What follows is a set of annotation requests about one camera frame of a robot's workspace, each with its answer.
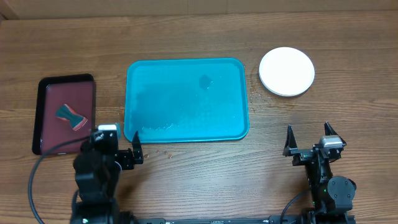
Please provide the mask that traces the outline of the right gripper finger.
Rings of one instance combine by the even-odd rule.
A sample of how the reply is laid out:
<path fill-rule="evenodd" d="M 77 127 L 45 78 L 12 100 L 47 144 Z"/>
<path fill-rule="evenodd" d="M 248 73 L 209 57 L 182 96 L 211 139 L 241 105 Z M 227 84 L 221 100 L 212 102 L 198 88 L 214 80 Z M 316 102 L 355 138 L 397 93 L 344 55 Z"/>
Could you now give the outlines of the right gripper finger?
<path fill-rule="evenodd" d="M 294 133 L 292 130 L 292 125 L 289 124 L 287 127 L 287 138 L 285 141 L 285 146 L 283 150 L 284 156 L 291 156 L 292 151 L 297 150 L 297 143 L 295 141 Z"/>
<path fill-rule="evenodd" d="M 336 131 L 331 127 L 329 122 L 325 122 L 324 129 L 325 129 L 326 136 L 337 135 Z"/>

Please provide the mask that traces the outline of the red and green sponge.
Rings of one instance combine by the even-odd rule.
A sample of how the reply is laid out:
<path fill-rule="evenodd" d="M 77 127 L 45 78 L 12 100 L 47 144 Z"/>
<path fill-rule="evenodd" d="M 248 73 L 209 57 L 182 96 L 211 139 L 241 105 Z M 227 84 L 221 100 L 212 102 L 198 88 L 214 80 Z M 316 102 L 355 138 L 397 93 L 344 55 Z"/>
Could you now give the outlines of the red and green sponge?
<path fill-rule="evenodd" d="M 67 104 L 64 104 L 61 107 L 59 107 L 55 115 L 58 119 L 68 121 L 70 123 L 72 130 L 74 131 L 78 131 L 88 121 L 84 116 L 76 113 Z"/>

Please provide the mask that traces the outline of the white plate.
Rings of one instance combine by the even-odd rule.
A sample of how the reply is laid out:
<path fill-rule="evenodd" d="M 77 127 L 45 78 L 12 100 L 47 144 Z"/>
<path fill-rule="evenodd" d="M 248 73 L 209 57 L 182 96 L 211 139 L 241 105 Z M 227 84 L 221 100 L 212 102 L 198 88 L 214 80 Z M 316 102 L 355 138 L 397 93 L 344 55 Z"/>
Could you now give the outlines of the white plate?
<path fill-rule="evenodd" d="M 315 79 L 315 67 L 302 51 L 278 47 L 268 51 L 261 59 L 259 78 L 273 94 L 293 97 L 311 87 Z"/>

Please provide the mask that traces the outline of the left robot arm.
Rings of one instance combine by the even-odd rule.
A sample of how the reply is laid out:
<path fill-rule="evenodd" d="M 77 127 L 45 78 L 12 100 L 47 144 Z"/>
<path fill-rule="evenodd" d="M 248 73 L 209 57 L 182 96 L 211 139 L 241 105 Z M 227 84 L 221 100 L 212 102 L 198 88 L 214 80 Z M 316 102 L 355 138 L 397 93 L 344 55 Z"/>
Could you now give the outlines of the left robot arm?
<path fill-rule="evenodd" d="M 134 134 L 132 147 L 120 151 L 115 130 L 94 130 L 73 161 L 78 190 L 72 200 L 70 223 L 137 223 L 132 212 L 120 211 L 115 193 L 121 172 L 133 170 L 135 165 L 143 162 L 137 133 Z"/>

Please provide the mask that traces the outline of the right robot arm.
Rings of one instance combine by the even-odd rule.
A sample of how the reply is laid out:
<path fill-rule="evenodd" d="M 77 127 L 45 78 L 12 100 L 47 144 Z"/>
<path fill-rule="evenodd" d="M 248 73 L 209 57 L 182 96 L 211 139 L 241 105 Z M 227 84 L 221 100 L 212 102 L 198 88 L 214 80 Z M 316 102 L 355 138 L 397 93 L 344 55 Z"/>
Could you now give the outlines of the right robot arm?
<path fill-rule="evenodd" d="M 292 158 L 293 166 L 304 166 L 309 189 L 294 197 L 280 214 L 280 223 L 355 223 L 348 212 L 353 209 L 357 186 L 343 176 L 334 176 L 330 164 L 341 158 L 346 141 L 331 125 L 324 124 L 325 135 L 310 149 L 299 149 L 291 125 L 287 127 L 287 138 L 283 150 L 285 157 Z M 300 215 L 285 217 L 287 209 L 305 194 L 312 197 L 312 208 L 305 208 Z"/>

